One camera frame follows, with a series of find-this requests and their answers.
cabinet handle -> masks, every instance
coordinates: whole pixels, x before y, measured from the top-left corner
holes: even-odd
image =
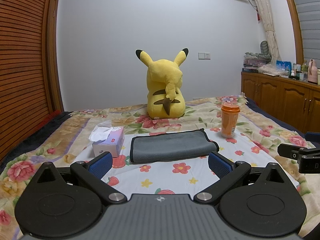
[[[310,112],[311,100],[309,100],[308,113]]]
[[[303,112],[306,110],[306,102],[307,102],[307,99],[305,98],[304,99],[304,105],[303,105]]]

tissue box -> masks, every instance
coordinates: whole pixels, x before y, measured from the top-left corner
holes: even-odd
[[[103,152],[110,152],[113,158],[119,156],[124,141],[124,128],[113,127],[112,129],[106,140],[92,143],[93,152],[96,157]]]

wooden countertop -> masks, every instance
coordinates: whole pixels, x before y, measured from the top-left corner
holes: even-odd
[[[294,85],[298,85],[298,86],[303,86],[309,89],[313,89],[313,90],[320,90],[320,86],[317,84],[313,84],[313,83],[309,83],[306,81],[300,81],[300,80],[296,80],[296,79],[291,79],[291,78],[283,78],[283,77],[279,77],[279,76],[270,76],[267,74],[260,74],[260,73],[248,73],[248,72],[241,72],[241,75],[250,75],[250,76],[256,76],[256,77],[261,77],[261,78],[267,78],[267,79],[273,79],[273,80],[279,80],[281,82],[286,82],[286,83],[290,83],[290,84],[294,84]]]

light switch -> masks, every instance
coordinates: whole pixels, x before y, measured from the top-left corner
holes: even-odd
[[[198,58],[204,59],[204,52],[198,52]]]

black ear tip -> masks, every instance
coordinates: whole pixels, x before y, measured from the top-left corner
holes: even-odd
[[[189,50],[187,48],[183,49],[184,53],[186,54],[186,56],[188,56]]]
[[[140,54],[141,54],[142,50],[141,49],[137,49],[136,50],[136,55],[138,57],[138,59],[140,59]]]

